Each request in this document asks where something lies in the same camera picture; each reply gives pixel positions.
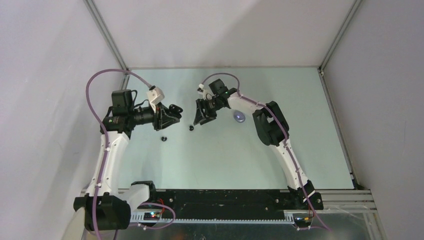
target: white wall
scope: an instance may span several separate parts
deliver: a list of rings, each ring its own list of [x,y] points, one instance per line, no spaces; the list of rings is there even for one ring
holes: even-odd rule
[[[82,0],[0,2],[0,239],[60,239],[100,143],[87,80],[117,68]],[[102,115],[122,77],[92,85]]]
[[[422,239],[424,1],[364,1],[324,76],[390,240]]]
[[[97,0],[129,67],[318,66],[354,0]]]

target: table surface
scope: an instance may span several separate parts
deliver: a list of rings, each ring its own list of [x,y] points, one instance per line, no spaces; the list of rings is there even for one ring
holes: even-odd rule
[[[240,79],[242,94],[278,103],[290,127],[290,139],[299,164],[316,189],[352,189],[353,183],[316,68],[184,68],[140,69],[134,73],[165,94],[162,103],[183,108],[180,123],[154,131],[137,126],[123,156],[119,187],[135,181],[153,181],[158,189],[287,189],[280,164],[259,140],[253,119],[233,118],[233,109],[221,109],[216,120],[193,124],[199,83],[208,75],[232,73]],[[221,78],[236,87],[229,76]],[[146,86],[131,77],[128,89],[137,90],[136,103],[146,99]]]

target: purple cable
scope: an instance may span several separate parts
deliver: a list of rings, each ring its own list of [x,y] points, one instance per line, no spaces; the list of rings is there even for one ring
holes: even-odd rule
[[[92,103],[90,101],[89,89],[90,89],[90,84],[92,83],[92,81],[97,76],[99,76],[100,74],[108,73],[108,72],[120,72],[120,73],[125,73],[125,74],[129,74],[129,75],[133,75],[134,77],[136,77],[140,81],[142,81],[148,88],[151,88],[152,87],[152,85],[150,83],[148,83],[146,80],[144,80],[141,76],[139,76],[139,75],[137,75],[137,74],[135,74],[135,73],[133,73],[131,71],[122,70],[122,69],[105,69],[105,70],[101,70],[101,71],[97,72],[96,74],[94,74],[88,80],[87,86],[85,87],[85,97],[87,98],[88,108],[90,108],[91,113],[94,115],[95,119],[100,124],[100,127],[103,130],[103,132],[104,132],[104,139],[105,139],[103,158],[101,160],[100,169],[98,171],[96,186],[94,187],[93,205],[92,205],[92,209],[91,209],[91,211],[92,211],[93,225],[94,225],[94,231],[95,231],[95,234],[97,236],[97,239],[99,239],[99,240],[102,240],[102,237],[100,236],[99,227],[98,227],[98,224],[97,224],[97,213],[96,213],[97,197],[98,197],[98,194],[99,194],[99,186],[98,186],[98,184],[102,181],[102,174],[103,174],[103,171],[105,169],[106,158],[108,156],[107,148],[109,147],[109,135],[108,135],[108,131],[106,130],[105,125],[103,124],[103,122],[100,119],[100,117],[96,114],[96,111],[94,110],[94,108],[92,106]]]
[[[248,98],[248,97],[243,96],[243,95],[240,93],[240,81],[239,81],[239,79],[238,79],[236,76],[234,76],[233,74],[226,73],[226,72],[214,73],[214,74],[212,74],[212,75],[208,76],[207,78],[205,78],[205,80],[203,80],[202,84],[204,84],[204,83],[206,82],[206,80],[208,80],[210,77],[213,77],[213,76],[216,76],[216,75],[228,75],[228,76],[231,76],[231,77],[235,78],[235,79],[237,80],[237,83],[238,83],[238,84],[237,84],[237,94],[238,94],[238,96],[239,96],[241,99],[244,99],[244,100],[246,100],[246,101],[248,101],[248,102],[250,102],[250,103],[252,103],[252,104],[255,104],[255,105],[258,105],[258,106],[261,106],[261,107],[265,108],[265,109],[269,112],[269,114],[271,114],[272,118],[275,120],[275,122],[277,123],[278,127],[281,129],[282,133],[284,134],[284,141],[283,141],[284,148],[287,150],[288,154],[290,155],[291,161],[292,161],[292,162],[293,162],[293,164],[294,164],[294,168],[296,169],[297,177],[299,178],[300,186],[301,186],[301,188],[302,188],[303,194],[305,195],[305,198],[306,198],[306,200],[307,200],[307,203],[308,203],[308,204],[309,204],[309,206],[310,206],[310,209],[311,209],[311,210],[312,210],[312,212],[315,214],[315,216],[316,216],[316,218],[319,220],[319,222],[321,222],[322,226],[323,226],[326,230],[331,231],[331,228],[329,228],[329,227],[328,227],[328,226],[327,226],[327,225],[323,222],[323,220],[320,218],[320,216],[318,216],[317,211],[315,210],[314,206],[312,206],[311,200],[309,200],[308,193],[306,192],[305,187],[304,187],[304,184],[303,184],[303,182],[302,182],[302,176],[301,176],[300,171],[299,171],[299,166],[298,166],[298,164],[296,163],[296,160],[295,160],[295,158],[294,158],[294,156],[293,156],[293,154],[292,154],[292,151],[291,151],[291,150],[287,147],[287,140],[289,139],[289,137],[288,137],[288,135],[287,135],[286,130],[285,130],[285,129],[284,129],[284,127],[281,125],[281,123],[280,123],[279,121],[277,121],[277,117],[276,117],[276,115],[275,115],[275,114],[273,113],[273,111],[271,111],[271,109],[269,109],[269,108],[268,108],[265,104],[262,104],[262,103],[260,103],[260,102],[258,102],[258,101],[255,101],[255,100],[252,100],[252,99],[250,99],[250,98]]]
[[[117,240],[118,237],[118,230],[115,231],[115,235],[113,235],[113,240]]]
[[[90,235],[96,235],[96,232],[91,232],[91,231],[89,231],[88,232]],[[107,232],[107,233],[101,233],[101,235],[104,237],[104,236],[109,236],[109,235],[112,235],[112,234],[114,234],[114,235],[116,235],[116,236],[118,236],[118,230],[116,230],[116,231],[114,231],[114,232]]]
[[[169,225],[173,224],[174,221],[175,221],[175,219],[177,218],[177,215],[175,214],[175,211],[172,208],[170,208],[169,206],[167,206],[167,205],[163,205],[163,204],[159,204],[159,203],[154,203],[154,202],[143,202],[142,204],[139,205],[139,207],[140,206],[144,206],[144,205],[153,205],[153,206],[157,206],[157,207],[168,209],[172,213],[172,220],[170,222],[168,222],[167,224],[165,224],[163,226],[158,226],[158,227],[146,226],[146,225],[143,225],[141,223],[132,224],[131,226],[139,226],[139,227],[143,227],[143,228],[146,228],[146,229],[152,229],[152,230],[164,229],[164,228],[168,227]]]
[[[214,73],[214,74],[211,74],[211,75],[209,75],[207,78],[205,78],[202,82],[201,82],[201,84],[205,84],[205,82],[208,80],[208,79],[210,79],[210,78],[212,78],[213,76],[216,76],[216,75],[228,75],[228,76],[231,76],[231,77],[233,77],[235,80],[237,80],[237,93],[238,93],[238,95],[240,96],[240,80],[235,76],[235,75],[233,75],[233,74],[231,74],[231,73],[228,73],[228,72],[217,72],[217,73]]]

